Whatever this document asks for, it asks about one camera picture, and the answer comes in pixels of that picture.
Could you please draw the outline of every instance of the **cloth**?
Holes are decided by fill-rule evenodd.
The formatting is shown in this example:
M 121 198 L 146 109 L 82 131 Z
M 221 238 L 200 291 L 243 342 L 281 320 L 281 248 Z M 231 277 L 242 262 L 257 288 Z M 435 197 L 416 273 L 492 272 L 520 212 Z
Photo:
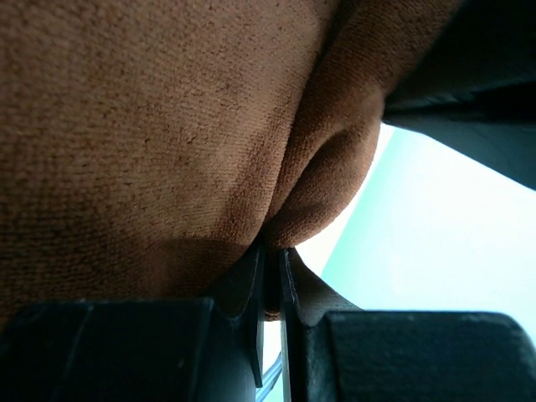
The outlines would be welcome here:
M 4 0 L 0 325 L 195 296 L 357 192 L 455 0 Z

